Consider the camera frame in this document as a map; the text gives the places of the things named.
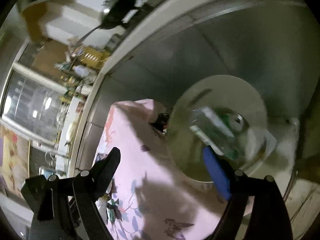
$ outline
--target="pink fabric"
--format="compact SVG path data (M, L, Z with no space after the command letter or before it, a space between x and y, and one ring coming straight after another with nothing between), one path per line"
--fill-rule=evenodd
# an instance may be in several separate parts
M169 158L164 136L149 124L164 111L151 99L110 108L94 162L120 149L112 198L119 199L121 220L107 225L114 239L204 239L225 209L212 184L187 178ZM106 221L105 202L97 205Z

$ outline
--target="white light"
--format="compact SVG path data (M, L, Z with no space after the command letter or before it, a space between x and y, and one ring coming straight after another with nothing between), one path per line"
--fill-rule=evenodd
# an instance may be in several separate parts
M47 99L47 102L45 103L45 107L44 107L45 110L47 110L49 108L49 106L51 104L51 100L52 100L52 98Z
M11 106L11 97L7 97L4 103L4 109L3 109L4 114L7 114L9 112L10 106Z

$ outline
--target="colorful poster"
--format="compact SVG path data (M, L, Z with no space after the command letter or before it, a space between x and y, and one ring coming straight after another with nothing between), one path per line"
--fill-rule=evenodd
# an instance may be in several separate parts
M28 178L29 141L0 125L0 183L22 197L21 186Z

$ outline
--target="gray panel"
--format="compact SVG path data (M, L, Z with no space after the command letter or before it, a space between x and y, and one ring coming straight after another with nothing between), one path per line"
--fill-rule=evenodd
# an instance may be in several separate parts
M84 138L82 139L81 143L83 146L83 151L79 151L77 157L77 164L76 168L80 170L90 170L92 167L92 162L94 156L96 154L97 147L99 145L100 137L103 133L103 128L96 126L94 124L90 124L88 132L84 134Z
M92 107L91 118L89 120L97 126L104 127L110 106L113 103L125 100L136 101L145 98L147 98L147 96L137 92L131 87L109 76L105 76L96 96L96 102Z
M262 95L269 115L297 117L319 78L319 25L307 7L266 3L197 26L230 74Z
M173 106L197 81L227 74L222 61L194 27L137 51L112 77L139 87L141 92L167 106Z

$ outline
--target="floral cloth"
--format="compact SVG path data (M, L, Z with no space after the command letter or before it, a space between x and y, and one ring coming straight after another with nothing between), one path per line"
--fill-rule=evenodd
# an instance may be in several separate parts
M164 135L150 125L164 112L151 99L110 108L93 163L120 149L110 191L96 203L116 240L204 239L224 212L212 184L187 178L169 158Z

